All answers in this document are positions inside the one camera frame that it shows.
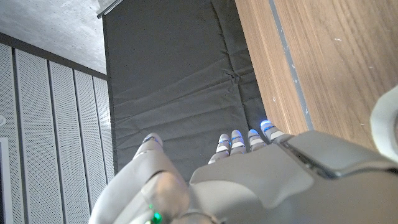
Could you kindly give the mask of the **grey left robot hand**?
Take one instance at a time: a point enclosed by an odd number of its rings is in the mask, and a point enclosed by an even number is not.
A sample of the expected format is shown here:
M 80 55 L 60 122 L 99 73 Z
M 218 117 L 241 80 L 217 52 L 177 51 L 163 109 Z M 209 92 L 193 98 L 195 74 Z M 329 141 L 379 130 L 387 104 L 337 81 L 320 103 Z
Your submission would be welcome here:
M 148 134 L 99 196 L 90 223 L 396 223 L 397 162 L 344 139 L 270 121 L 222 134 L 185 181 Z

